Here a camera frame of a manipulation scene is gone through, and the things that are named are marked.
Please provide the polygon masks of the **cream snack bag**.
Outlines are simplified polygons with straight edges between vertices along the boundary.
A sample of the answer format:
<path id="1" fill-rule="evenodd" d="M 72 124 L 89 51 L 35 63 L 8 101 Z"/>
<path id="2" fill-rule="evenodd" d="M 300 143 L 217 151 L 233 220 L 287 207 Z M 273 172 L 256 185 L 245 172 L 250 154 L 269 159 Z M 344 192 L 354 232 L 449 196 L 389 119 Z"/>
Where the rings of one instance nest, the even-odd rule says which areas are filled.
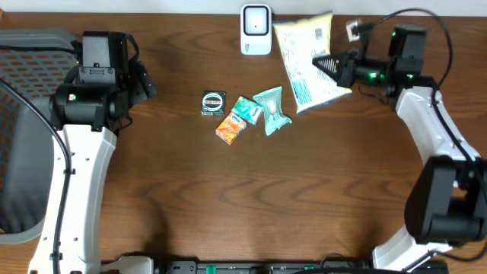
<path id="1" fill-rule="evenodd" d="M 352 95 L 313 65 L 312 60 L 330 54 L 331 11 L 311 18 L 275 21 L 273 30 L 297 104 L 297 114 L 331 104 Z"/>

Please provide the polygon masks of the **round black white container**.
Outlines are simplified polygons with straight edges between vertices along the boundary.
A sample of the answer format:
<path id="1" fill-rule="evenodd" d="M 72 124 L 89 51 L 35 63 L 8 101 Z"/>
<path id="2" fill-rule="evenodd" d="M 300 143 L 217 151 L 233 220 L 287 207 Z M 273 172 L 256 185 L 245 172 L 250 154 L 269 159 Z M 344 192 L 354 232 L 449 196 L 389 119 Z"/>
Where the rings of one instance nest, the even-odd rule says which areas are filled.
<path id="1" fill-rule="evenodd" d="M 201 114 L 203 116 L 223 116 L 225 113 L 225 103 L 225 92 L 204 91 L 202 94 Z"/>

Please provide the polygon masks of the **teal small snack packet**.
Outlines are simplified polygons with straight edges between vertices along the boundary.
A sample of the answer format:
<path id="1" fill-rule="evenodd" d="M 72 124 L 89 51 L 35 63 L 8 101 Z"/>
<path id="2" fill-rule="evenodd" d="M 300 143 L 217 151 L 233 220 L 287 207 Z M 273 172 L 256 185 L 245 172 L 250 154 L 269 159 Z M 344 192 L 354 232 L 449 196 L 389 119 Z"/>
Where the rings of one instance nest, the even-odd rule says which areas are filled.
<path id="1" fill-rule="evenodd" d="M 281 129 L 285 124 L 292 123 L 292 119 L 282 112 L 281 86 L 258 93 L 253 96 L 253 100 L 263 109 L 267 136 Z"/>

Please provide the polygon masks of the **orange snack packet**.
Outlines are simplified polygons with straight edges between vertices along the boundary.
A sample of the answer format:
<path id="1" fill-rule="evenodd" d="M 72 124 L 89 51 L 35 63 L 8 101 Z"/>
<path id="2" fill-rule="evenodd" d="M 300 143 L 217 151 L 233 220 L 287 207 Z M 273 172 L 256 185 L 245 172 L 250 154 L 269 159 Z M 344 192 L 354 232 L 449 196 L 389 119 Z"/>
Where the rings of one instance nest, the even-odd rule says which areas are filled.
<path id="1" fill-rule="evenodd" d="M 234 113 L 230 113 L 216 128 L 215 134 L 231 145 L 236 137 L 247 127 L 247 122 Z"/>

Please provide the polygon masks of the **teal gum box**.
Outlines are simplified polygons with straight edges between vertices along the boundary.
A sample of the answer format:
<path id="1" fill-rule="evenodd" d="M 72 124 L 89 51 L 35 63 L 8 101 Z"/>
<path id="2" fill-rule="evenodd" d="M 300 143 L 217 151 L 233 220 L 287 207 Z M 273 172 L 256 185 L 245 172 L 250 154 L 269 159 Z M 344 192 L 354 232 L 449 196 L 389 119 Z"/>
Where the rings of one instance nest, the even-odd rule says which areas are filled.
<path id="1" fill-rule="evenodd" d="M 246 122 L 256 125 L 263 113 L 263 108 L 258 103 L 240 96 L 232 107 L 231 112 L 244 119 Z"/>

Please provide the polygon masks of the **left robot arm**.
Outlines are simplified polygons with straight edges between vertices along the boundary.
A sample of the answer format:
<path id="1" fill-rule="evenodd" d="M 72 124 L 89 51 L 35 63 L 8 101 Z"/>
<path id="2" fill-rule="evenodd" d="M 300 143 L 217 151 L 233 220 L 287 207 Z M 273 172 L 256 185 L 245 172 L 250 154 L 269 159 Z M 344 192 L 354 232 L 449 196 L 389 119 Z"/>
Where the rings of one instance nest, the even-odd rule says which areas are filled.
<path id="1" fill-rule="evenodd" d="M 142 253 L 112 263 L 100 258 L 100 210 L 110 159 L 120 132 L 132 123 L 131 107 L 157 91 L 132 35 L 86 31 L 79 64 L 49 99 L 53 176 L 41 238 L 30 273 L 156 273 Z"/>

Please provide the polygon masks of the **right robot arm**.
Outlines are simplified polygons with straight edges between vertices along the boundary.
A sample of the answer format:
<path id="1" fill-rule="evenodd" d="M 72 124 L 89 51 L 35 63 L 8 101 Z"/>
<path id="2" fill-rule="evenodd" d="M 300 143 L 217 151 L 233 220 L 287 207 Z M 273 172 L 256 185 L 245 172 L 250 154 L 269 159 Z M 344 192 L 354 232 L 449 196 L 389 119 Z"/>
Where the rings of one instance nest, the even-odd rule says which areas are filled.
<path id="1" fill-rule="evenodd" d="M 361 49 L 315 57 L 312 63 L 350 88 L 359 82 L 385 88 L 389 104 L 406 124 L 422 158 L 423 169 L 404 210 L 405 224 L 374 248 L 375 269 L 412 272 L 436 255 L 486 238 L 486 161 L 462 137 L 450 118 L 437 82 L 422 74 L 426 31 L 397 25 L 387 60 L 367 55 L 372 26 L 347 31 Z"/>

